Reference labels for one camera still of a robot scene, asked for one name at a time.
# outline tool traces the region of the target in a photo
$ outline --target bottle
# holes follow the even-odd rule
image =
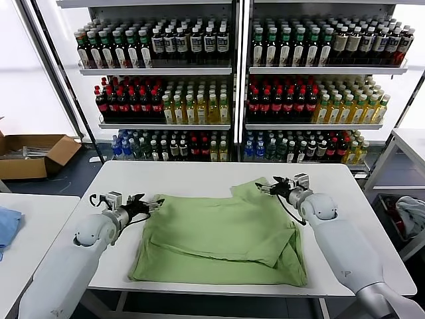
[[[274,66],[274,56],[276,54],[276,33],[278,29],[271,27],[268,30],[268,38],[266,42],[266,66]]]
[[[380,124],[381,121],[384,118],[384,114],[386,112],[386,105],[388,104],[388,101],[390,100],[390,96],[388,94],[385,94],[382,97],[382,100],[379,103],[379,107],[377,111],[373,114],[372,117],[372,124]]]
[[[218,150],[216,141],[211,141],[210,158],[211,161],[218,161]]]
[[[261,64],[261,57],[262,57],[262,51],[263,51],[262,39],[263,39],[263,28],[256,27],[254,40],[252,41],[252,44],[251,44],[252,66],[260,66]]]
[[[204,96],[202,94],[197,95],[197,115],[198,115],[198,124],[207,123],[207,105],[204,101]]]
[[[75,39],[77,40],[77,52],[80,56],[84,68],[93,68],[95,65],[92,53],[90,52],[90,45],[85,41],[85,35],[81,32],[74,32]]]
[[[329,53],[331,52],[332,28],[326,28],[323,42],[320,48],[319,61],[317,66],[325,66],[327,64]]]
[[[296,40],[294,42],[294,49],[292,50],[292,52],[293,52],[292,67],[300,66],[301,57],[302,57],[304,46],[305,46],[304,33],[305,33],[305,28],[298,27]]]
[[[316,108],[314,117],[313,117],[313,123],[316,124],[323,124],[325,121],[325,116],[327,113],[327,106],[329,104],[329,95],[328,94],[324,94],[321,97],[320,103],[319,103],[319,107]]]
[[[319,28],[311,28],[310,41],[305,48],[305,66],[313,66],[315,64],[317,48],[319,45],[319,32]]]
[[[279,67],[288,66],[290,64],[289,61],[289,53],[290,53],[290,38],[291,38],[291,28],[284,27],[282,31],[282,40],[279,44],[279,52],[276,55],[278,59],[277,63]]]
[[[361,147],[358,148],[358,150],[356,151],[356,155],[354,157],[354,164],[356,165],[361,165],[364,163],[365,161],[365,157],[367,155],[367,151],[369,150],[369,142],[368,141],[364,141],[361,144]]]
[[[394,58],[392,61],[394,65],[400,65],[403,62],[404,57],[406,56],[407,50],[410,48],[414,40],[413,33],[414,33],[414,29],[409,29],[407,32],[402,34],[400,44],[396,52],[394,53]]]
[[[332,46],[332,53],[331,56],[333,58],[341,58],[343,56],[345,46],[347,45],[348,41],[348,34],[347,34],[348,28],[342,27],[339,32],[335,35],[335,40],[333,41]]]
[[[359,123],[361,124],[370,124],[372,121],[373,114],[378,110],[378,96],[376,94],[372,94],[369,99],[369,103],[367,104],[365,110],[360,116]]]

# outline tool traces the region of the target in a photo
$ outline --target white wall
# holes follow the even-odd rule
[[[0,130],[5,135],[76,136],[13,0],[0,0],[0,21],[6,28],[0,50],[0,116],[5,117]]]

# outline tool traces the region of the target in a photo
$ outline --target dark bottle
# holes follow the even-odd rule
[[[90,45],[86,42],[85,34],[81,32],[74,32],[74,36],[78,43],[77,51],[78,55],[80,56],[83,67],[95,67],[96,65],[94,64],[94,59],[92,53],[90,52]]]
[[[117,54],[118,64],[120,68],[127,68],[130,57],[121,32],[119,30],[115,30],[112,35],[114,36],[114,50]]]
[[[301,65],[301,58],[302,58],[304,46],[305,46],[304,33],[305,33],[305,28],[298,27],[296,39],[294,41],[294,46],[292,49],[292,54],[290,54],[292,55],[292,67],[297,67]]]
[[[176,60],[177,58],[176,40],[175,40],[175,35],[173,34],[170,28],[165,29],[164,47],[165,47],[165,53],[167,54],[167,59]]]
[[[317,66],[325,66],[329,58],[329,53],[331,52],[331,41],[332,41],[332,28],[326,28],[325,35],[323,36],[323,41],[320,47],[320,53],[318,54],[319,60]]]
[[[261,58],[263,53],[263,28],[262,27],[256,27],[255,28],[255,35],[254,40],[252,41],[251,48],[251,59],[252,59],[252,66],[260,66],[261,65]]]
[[[191,53],[192,63],[197,65],[203,64],[203,52],[202,52],[202,35],[199,33],[198,28],[192,28],[191,35]]]
[[[341,64],[342,62],[339,58],[343,57],[345,46],[347,45],[347,31],[347,27],[341,27],[341,31],[335,34],[335,40],[333,41],[331,56],[332,58],[336,58],[336,60],[333,61],[336,64]]]
[[[279,67],[288,66],[290,64],[290,40],[291,28],[284,27],[282,30],[282,40],[278,46],[279,50],[276,54],[276,64]]]
[[[282,117],[285,122],[289,122],[291,120],[293,106],[294,106],[294,90],[290,88],[282,104]]]
[[[189,43],[188,36],[183,32],[183,28],[177,28],[177,35],[175,37],[177,47],[177,59],[180,63],[188,63],[189,61]]]
[[[216,36],[213,33],[213,28],[207,27],[207,33],[204,36],[205,48],[205,63],[214,65],[217,61],[216,58]]]
[[[282,109],[282,89],[279,88],[276,91],[276,94],[274,95],[273,98],[273,103],[272,103],[272,120],[273,121],[278,121],[280,119],[281,116],[281,109]]]

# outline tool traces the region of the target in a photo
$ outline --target folded shirt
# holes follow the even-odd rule
[[[275,197],[255,182],[231,198],[157,195],[164,204],[147,220],[131,280],[199,284],[292,284],[307,275],[299,229]]]

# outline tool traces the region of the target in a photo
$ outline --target bottle label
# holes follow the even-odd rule
[[[301,55],[303,54],[303,47],[298,45],[294,49],[294,57],[292,59],[292,67],[296,67],[299,65],[299,61],[301,60]]]
[[[133,112],[141,112],[141,105],[140,104],[131,104],[130,107],[131,107],[131,110]]]
[[[316,109],[316,104],[306,104],[305,108],[309,112],[314,112],[314,110]]]
[[[177,52],[187,52],[187,37],[176,37],[175,44],[177,45]]]
[[[387,43],[388,37],[377,36],[372,49],[376,52],[383,52]]]
[[[260,66],[262,51],[263,47],[261,47],[260,45],[254,47],[254,58],[252,63],[253,66]]]
[[[152,67],[151,53],[148,48],[141,49],[141,55],[143,57],[143,61],[145,63],[145,68]]]
[[[272,111],[274,112],[279,112],[281,108],[282,108],[281,104],[274,104],[274,103],[272,104]]]
[[[195,123],[195,112],[193,110],[186,110],[187,112],[187,123],[194,124]]]
[[[139,59],[137,57],[137,51],[135,50],[135,48],[129,48],[128,55],[130,55],[131,65],[134,68],[139,68]]]
[[[292,106],[293,106],[293,104],[284,104],[284,105],[282,105],[282,108],[284,109],[285,112],[291,112]]]
[[[102,49],[108,68],[114,68],[114,60],[110,49]]]
[[[286,66],[288,63],[288,55],[290,53],[290,48],[288,45],[280,48],[280,57],[279,57],[279,66]]]
[[[182,111],[179,109],[174,110],[175,113],[175,121],[177,124],[182,124],[183,123],[183,114]]]
[[[256,111],[258,111],[259,108],[260,107],[258,106],[258,104],[249,103],[249,109],[250,109],[251,112],[256,112]]]
[[[344,51],[345,45],[347,44],[347,35],[336,35],[335,42],[333,43],[333,49],[335,51]]]
[[[294,159],[294,153],[288,153],[288,157],[286,158],[286,163],[292,163]]]
[[[164,37],[164,47],[165,47],[165,52],[167,53],[175,52],[175,38]]]
[[[313,66],[314,64],[314,58],[316,57],[317,47],[313,45],[312,47],[309,47],[308,53],[307,53],[307,60],[305,61],[305,66]]]
[[[152,48],[155,53],[164,53],[164,41],[162,38],[152,38]]]
[[[339,118],[338,124],[345,124],[348,118],[348,114],[350,114],[350,109],[346,108],[341,112],[341,117]]]
[[[215,52],[215,37],[204,37],[205,52]]]
[[[319,115],[317,117],[316,124],[322,124],[323,123],[323,120],[325,119],[325,116],[326,116],[326,109],[325,108],[322,108],[319,111]]]
[[[359,108],[358,110],[356,110],[356,112],[354,113],[353,119],[351,120],[351,123],[358,124],[362,113],[363,113],[363,109]]]
[[[335,121],[337,120],[337,116],[338,116],[339,110],[336,108],[334,110],[332,110],[331,112],[331,116],[329,117],[329,124],[334,124]]]
[[[320,57],[319,57],[319,64],[317,66],[325,66],[327,57],[329,56],[329,52],[331,52],[331,47],[329,45],[326,45],[321,48]]]
[[[202,37],[191,37],[192,52],[202,52]]]
[[[116,48],[115,52],[117,54],[118,62],[120,63],[120,67],[125,68],[126,67],[126,56],[124,55],[124,50],[120,49],[120,48]]]
[[[92,52],[92,56],[94,58],[94,62],[98,68],[102,68],[102,58],[100,57],[100,53],[98,49],[90,50]]]
[[[225,53],[228,51],[228,36],[217,36],[217,51]]]
[[[83,49],[78,49],[78,55],[81,58],[81,62],[84,68],[90,68],[90,63],[88,61],[87,52]]]
[[[275,53],[276,53],[276,47],[267,48],[266,66],[273,66]]]
[[[173,115],[171,113],[171,110],[164,110],[165,119],[167,121],[167,124],[173,123]]]
[[[120,105],[120,112],[128,112],[128,111],[130,111],[129,104]]]

